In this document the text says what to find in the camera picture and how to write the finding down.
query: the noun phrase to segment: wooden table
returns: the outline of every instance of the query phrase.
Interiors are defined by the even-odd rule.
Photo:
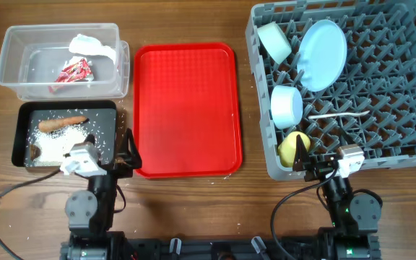
[[[231,177],[148,181],[135,176],[120,181],[128,206],[114,219],[113,230],[128,238],[270,238],[269,218],[285,195],[307,184],[276,182],[266,172],[259,131],[259,107],[248,65],[245,28],[256,1],[0,0],[0,50],[11,25],[115,22],[131,51],[147,44],[222,41],[237,57],[238,95],[243,130],[243,164]],[[122,103],[130,125],[132,92]],[[39,175],[11,164],[17,111],[16,95],[0,87],[0,192]],[[385,201],[379,232],[384,259],[416,259],[416,168],[365,170],[351,177],[355,189],[377,192]],[[85,189],[75,176],[58,175],[21,188],[0,203],[0,236],[26,259],[57,259],[60,242],[69,237],[64,205],[69,195]],[[290,200],[277,215],[277,232],[311,235],[329,226],[328,213],[315,191]],[[0,259],[9,255],[0,248]]]

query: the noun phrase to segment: orange carrot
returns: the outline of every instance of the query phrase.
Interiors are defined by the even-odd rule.
[[[38,124],[38,128],[43,133],[49,133],[65,126],[82,123],[86,120],[86,116],[72,116],[69,118],[44,120]]]

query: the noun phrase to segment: clear plastic container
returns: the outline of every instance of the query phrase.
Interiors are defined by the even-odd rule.
[[[91,82],[55,83],[73,56],[69,44],[78,34],[97,38],[116,51],[116,64],[106,56],[84,56],[92,62]],[[0,56],[0,85],[21,100],[122,98],[128,93],[128,43],[115,24],[23,25],[6,31]],[[64,86],[54,93],[49,86]]]

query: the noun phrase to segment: red tray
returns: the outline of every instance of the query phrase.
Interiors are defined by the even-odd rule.
[[[145,178],[226,175],[242,163],[235,58],[224,43],[139,49],[133,113]]]

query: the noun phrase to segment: gray dish rack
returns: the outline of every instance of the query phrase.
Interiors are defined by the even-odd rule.
[[[347,60],[339,79],[326,90],[307,91],[297,71],[299,45],[319,20],[337,23],[347,39]],[[276,64],[267,54],[257,29],[276,22],[292,46],[292,54]],[[281,165],[277,147],[292,131],[312,141],[312,160],[324,161],[346,144],[344,129],[364,150],[362,169],[416,166],[416,0],[298,0],[257,4],[246,27],[251,72],[261,111],[261,136],[267,171],[278,181],[303,173]],[[270,95],[277,85],[296,87],[303,97],[303,120],[279,130],[270,113]],[[309,120],[309,115],[366,111],[360,118]]]

